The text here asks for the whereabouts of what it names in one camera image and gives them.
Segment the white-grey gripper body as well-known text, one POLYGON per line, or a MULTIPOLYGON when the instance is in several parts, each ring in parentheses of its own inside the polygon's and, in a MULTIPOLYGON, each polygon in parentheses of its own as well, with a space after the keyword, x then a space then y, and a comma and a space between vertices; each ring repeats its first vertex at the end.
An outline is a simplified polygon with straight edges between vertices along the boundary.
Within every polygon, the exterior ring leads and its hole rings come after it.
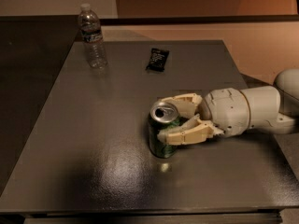
POLYGON ((200 118, 211 120, 225 137, 242 134, 249 127, 249 105, 241 91, 211 91, 199 105, 200 118))

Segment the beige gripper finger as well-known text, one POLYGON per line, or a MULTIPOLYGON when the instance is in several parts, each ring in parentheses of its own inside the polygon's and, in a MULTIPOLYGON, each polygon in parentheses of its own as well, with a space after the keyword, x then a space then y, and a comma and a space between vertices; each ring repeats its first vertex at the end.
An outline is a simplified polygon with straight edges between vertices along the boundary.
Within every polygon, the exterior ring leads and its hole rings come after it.
POLYGON ((224 135, 224 130, 211 120, 201 120, 199 115, 195 115, 181 126, 160 130, 157 138, 164 144, 180 146, 203 143, 217 135, 224 135))
POLYGON ((179 114, 185 119, 192 118, 198 112, 198 106, 202 101, 202 96, 196 93, 185 93, 163 98, 163 102, 168 102, 174 105, 179 114))

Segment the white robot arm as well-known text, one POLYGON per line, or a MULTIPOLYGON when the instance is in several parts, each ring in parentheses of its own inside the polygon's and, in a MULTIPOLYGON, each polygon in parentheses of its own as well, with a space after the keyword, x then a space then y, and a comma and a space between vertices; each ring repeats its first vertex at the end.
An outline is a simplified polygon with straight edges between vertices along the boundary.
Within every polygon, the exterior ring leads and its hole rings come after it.
POLYGON ((226 88, 211 91, 205 97, 187 93, 164 98, 187 121, 176 128, 161 130, 160 142, 171 145, 203 143, 217 135, 237 136, 246 130, 292 133, 298 130, 292 112, 281 108, 281 87, 244 90, 226 88))

